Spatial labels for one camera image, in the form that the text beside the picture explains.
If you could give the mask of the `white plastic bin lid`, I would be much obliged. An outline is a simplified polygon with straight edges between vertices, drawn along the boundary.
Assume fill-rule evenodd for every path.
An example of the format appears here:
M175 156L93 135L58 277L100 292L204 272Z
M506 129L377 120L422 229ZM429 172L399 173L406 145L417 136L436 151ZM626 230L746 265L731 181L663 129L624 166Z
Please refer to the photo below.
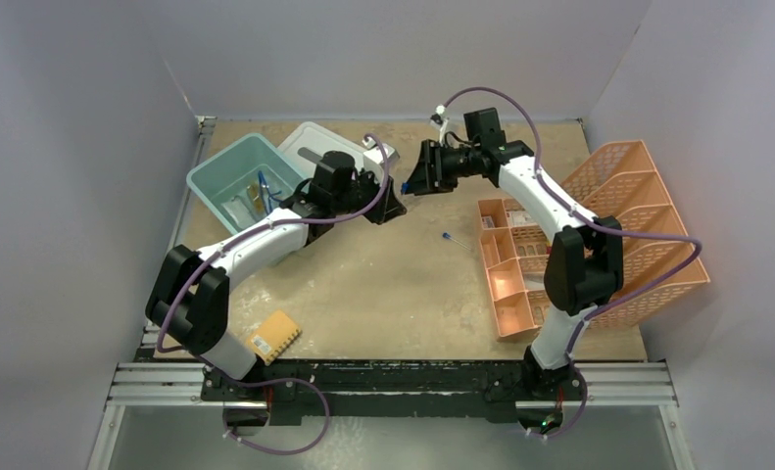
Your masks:
M330 151L350 155L356 169L363 169L363 145L311 121L301 123L277 149L302 177L312 177L317 162Z

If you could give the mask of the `blue safety glasses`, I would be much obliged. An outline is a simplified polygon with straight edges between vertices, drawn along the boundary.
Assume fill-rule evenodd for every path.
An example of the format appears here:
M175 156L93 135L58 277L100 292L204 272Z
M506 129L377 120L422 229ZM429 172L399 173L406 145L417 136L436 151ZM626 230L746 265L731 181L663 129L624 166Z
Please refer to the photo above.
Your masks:
M258 171L258 195L265 214L270 214L282 200L279 198L280 191L272 192L264 173Z

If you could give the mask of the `white packet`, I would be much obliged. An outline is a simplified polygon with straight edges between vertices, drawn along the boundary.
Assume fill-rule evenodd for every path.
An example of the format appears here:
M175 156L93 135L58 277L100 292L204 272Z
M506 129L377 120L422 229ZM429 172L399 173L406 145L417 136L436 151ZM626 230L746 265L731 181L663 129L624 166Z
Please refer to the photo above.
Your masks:
M231 200L225 202L222 206L224 211L234 222L237 230L245 229L252 224L252 215L248 208L243 204L241 199L232 198Z

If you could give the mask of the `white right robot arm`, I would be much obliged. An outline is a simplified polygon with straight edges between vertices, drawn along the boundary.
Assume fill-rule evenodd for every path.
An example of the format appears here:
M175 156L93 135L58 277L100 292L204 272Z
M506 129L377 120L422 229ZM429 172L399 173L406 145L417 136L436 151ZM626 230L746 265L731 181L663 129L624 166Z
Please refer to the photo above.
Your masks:
M619 222L583 210L575 216L573 199L543 175L534 150L509 140L496 109L464 114L466 138L449 144L449 121L438 106L432 122L437 141L425 140L418 162L402 191L414 196L454 191L462 178L481 176L512 196L532 217L550 243L544 274L549 308L541 331L524 355L529 366L521 384L531 397L543 399L560 383L559 369L569 365L574 333L584 331L584 315L605 305L623 286Z

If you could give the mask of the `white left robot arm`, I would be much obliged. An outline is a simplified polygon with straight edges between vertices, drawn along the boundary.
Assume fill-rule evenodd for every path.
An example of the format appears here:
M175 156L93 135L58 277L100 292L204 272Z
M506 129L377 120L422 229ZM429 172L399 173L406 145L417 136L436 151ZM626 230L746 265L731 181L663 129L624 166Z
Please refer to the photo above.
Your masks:
M231 291L341 222L363 216L383 224L405 212L393 190L388 152L375 147L357 165L351 155L329 151L311 177L249 228L198 250L170 249L145 315L159 326L161 339L171 337L226 375L225 387L239 400L252 400L263 390L264 374L255 367L259 352L228 330Z

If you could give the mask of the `teal plastic bin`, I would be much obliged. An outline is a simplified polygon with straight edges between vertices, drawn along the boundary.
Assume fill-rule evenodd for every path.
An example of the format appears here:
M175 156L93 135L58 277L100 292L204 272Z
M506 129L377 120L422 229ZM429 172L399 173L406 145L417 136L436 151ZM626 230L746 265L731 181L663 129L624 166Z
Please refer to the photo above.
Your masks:
M300 176L264 136L249 133L191 169L186 181L226 230L237 234L269 215L256 212L247 199L247 187L258 185L259 170L264 173L271 191L280 191L282 202L307 178ZM223 209L222 205L232 198L241 199L252 215L252 224L245 229L237 230Z

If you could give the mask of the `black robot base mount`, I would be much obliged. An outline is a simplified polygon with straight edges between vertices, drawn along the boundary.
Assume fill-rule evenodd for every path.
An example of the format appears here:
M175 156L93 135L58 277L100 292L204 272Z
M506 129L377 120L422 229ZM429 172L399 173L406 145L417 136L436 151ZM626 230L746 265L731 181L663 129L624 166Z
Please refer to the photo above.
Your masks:
M228 407L231 422L245 406L274 426L325 415L481 418L546 433L585 391L578 370L539 372L523 359L278 359L242 380L204 371L201 398Z

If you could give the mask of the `aluminium table edge rail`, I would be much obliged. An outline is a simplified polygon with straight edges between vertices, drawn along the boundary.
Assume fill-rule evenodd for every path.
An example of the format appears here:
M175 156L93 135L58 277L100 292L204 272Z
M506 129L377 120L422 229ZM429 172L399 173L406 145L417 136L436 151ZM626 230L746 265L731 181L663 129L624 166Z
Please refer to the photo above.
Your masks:
M199 123L199 134L197 139L197 146L190 167L186 170L189 172L191 169L199 165L205 160L211 147L213 135L218 124L218 118L214 116L197 116ZM172 232L170 234L168 249L173 248L178 242L181 242L186 232L187 217L193 207L194 193L189 188L186 179L183 179L183 193L180 199L180 205L177 213L176 220L173 225ZM153 349L157 340L158 328L150 320L146 320L143 328L143 335L140 342L140 349Z

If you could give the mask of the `aluminium front frame rail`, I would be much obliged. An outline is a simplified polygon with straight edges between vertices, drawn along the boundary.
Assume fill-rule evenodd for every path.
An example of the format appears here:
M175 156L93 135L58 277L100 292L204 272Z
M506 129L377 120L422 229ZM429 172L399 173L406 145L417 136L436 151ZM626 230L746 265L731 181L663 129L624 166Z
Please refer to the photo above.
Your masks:
M244 385L190 362L122 363L90 468L109 467L124 414L146 406L222 408L234 418L256 412L274 425L307 416L482 418L520 423L535 438L567 431L584 409L640 406L662 419L675 467L694 467L662 362L583 362L577 374L542 386L532 385L513 359L283 359L254 371Z

